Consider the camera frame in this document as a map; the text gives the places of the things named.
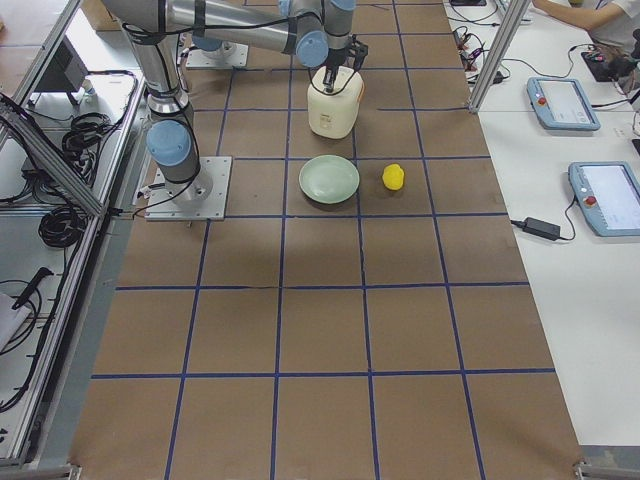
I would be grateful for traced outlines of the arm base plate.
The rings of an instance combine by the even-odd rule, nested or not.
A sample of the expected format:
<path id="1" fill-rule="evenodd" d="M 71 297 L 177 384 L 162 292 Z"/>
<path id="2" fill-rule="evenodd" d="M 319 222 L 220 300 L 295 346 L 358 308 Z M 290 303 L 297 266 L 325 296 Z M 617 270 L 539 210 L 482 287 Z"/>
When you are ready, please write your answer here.
<path id="1" fill-rule="evenodd" d="M 190 70 L 243 69 L 247 64 L 248 53 L 247 45 L 231 42 L 223 42 L 214 51 L 197 47 L 188 53 L 186 68 Z"/>
<path id="2" fill-rule="evenodd" d="M 190 186 L 167 183 L 160 168 L 154 181 L 163 186 L 150 193 L 151 205 L 144 211 L 148 221 L 200 221 L 225 218 L 229 181 L 232 170 L 231 156 L 200 158 L 200 172 Z"/>

